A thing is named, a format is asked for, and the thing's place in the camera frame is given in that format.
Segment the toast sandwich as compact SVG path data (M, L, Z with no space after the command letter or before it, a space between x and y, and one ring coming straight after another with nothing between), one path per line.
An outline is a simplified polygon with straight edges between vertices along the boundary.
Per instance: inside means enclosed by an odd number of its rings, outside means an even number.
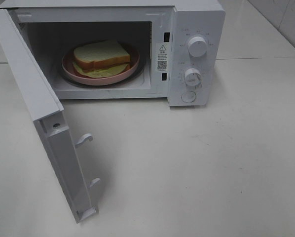
M130 54L115 40L77 47L73 57L74 70L89 78L113 77L131 68Z

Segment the pink plate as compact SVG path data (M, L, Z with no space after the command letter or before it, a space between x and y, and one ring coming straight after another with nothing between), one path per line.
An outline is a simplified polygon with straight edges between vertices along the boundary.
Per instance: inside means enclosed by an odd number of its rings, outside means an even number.
M129 67L127 67L122 73L106 78L91 78L81 75L73 66L74 55L73 49L71 49L66 55L63 56L61 61L64 77L70 81L73 81L74 83L79 83L82 85L105 86L118 83L134 76L135 72L138 71L139 63L141 62L139 51L137 48L127 43L121 43L121 46L130 54L131 57Z

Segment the white microwave door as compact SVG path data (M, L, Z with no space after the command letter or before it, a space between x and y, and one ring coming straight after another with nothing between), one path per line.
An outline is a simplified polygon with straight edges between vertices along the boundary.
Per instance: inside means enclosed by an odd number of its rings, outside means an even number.
M73 140L64 108L20 30L16 14L0 9L1 47L74 219L80 223L98 211L93 194L101 179L85 181L76 152L93 136L86 133Z

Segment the glass microwave turntable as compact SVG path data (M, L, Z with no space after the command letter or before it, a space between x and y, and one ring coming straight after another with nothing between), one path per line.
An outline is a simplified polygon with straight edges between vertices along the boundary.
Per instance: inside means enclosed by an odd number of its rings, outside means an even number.
M67 75L65 75L64 70L61 66L58 66L57 73L58 77L62 78L62 81L65 81L66 83L74 86L74 87L80 87L80 88L135 88L140 87L145 83L144 79L144 73L145 73L145 67L146 65L143 65L142 63L139 63L138 68L135 70L135 72L127 77L126 79L113 83L108 85L86 85L79 82L76 82L72 79L70 79Z

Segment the round door release button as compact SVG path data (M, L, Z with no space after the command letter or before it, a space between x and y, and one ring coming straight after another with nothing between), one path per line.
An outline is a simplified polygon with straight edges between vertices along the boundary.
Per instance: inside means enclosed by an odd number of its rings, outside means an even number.
M186 91L182 94L181 99L185 103L192 103L196 99L196 93L194 91Z

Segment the white lower microwave knob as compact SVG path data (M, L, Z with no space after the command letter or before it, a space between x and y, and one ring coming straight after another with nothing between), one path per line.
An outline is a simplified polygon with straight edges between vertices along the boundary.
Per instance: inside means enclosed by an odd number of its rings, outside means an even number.
M184 81L187 86L198 86L202 83L202 76L198 69L189 68L184 73Z

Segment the white microwave knob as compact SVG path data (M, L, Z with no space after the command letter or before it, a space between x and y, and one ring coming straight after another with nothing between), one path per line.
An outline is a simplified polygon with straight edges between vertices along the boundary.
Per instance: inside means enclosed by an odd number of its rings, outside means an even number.
M187 47L192 57L201 57L207 52L207 41L202 36L194 36L188 41Z
M187 86L198 86L202 83L202 76L198 69L189 68L184 73L184 81Z

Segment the white microwave oven body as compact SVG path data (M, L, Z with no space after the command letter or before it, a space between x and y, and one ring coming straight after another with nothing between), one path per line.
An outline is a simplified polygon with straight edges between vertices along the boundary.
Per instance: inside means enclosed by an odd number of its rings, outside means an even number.
M6 0L20 33L60 100L167 98L170 106L207 103L225 11L216 0ZM207 41L201 57L189 54L194 36ZM117 40L138 49L145 83L135 88L80 88L58 77L62 57L80 44ZM187 86L184 73L196 68L198 86ZM194 91L196 99L181 96Z

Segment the white upper microwave knob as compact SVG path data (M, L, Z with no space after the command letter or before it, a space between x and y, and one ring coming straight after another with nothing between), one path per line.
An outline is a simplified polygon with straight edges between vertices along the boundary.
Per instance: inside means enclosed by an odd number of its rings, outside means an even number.
M201 57L207 52L207 41L202 36L194 36L188 41L187 47L192 57Z

